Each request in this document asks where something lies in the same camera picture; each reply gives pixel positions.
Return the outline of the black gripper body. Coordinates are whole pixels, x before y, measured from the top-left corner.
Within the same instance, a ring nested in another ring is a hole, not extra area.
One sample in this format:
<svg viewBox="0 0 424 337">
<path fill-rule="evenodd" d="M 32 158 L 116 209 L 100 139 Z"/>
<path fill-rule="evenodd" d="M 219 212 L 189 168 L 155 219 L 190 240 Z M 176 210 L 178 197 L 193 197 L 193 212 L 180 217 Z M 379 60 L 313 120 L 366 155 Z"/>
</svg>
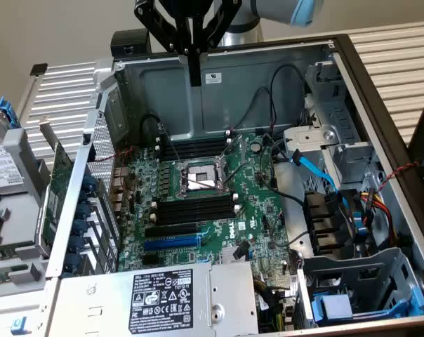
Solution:
<svg viewBox="0 0 424 337">
<path fill-rule="evenodd" d="M 172 18 L 204 17 L 213 1 L 206 0 L 160 0 L 159 3 Z"/>
</svg>

